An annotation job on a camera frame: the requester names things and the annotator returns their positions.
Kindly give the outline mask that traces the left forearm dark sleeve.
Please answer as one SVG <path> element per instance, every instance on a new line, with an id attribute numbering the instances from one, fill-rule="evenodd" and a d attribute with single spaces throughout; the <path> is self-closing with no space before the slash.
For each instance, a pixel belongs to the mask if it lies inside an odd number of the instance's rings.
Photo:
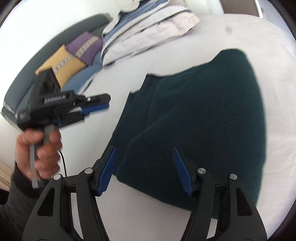
<path id="1" fill-rule="evenodd" d="M 31 181 L 15 166 L 8 198 L 1 205 L 1 240 L 21 240 L 27 221 L 44 189 L 33 189 Z"/>

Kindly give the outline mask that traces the person's left hand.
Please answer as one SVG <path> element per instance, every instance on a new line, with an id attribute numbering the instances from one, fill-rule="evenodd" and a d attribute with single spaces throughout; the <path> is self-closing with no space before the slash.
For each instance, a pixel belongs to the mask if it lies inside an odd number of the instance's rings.
<path id="1" fill-rule="evenodd" d="M 44 138 L 41 131 L 27 129 L 16 139 L 15 161 L 20 172 L 32 180 L 32 168 L 29 160 L 29 147 L 40 143 Z M 40 177 L 45 180 L 51 179 L 60 170 L 59 151 L 62 149 L 61 134 L 55 129 L 49 135 L 49 142 L 37 149 L 37 159 L 34 162 L 34 169 Z"/>

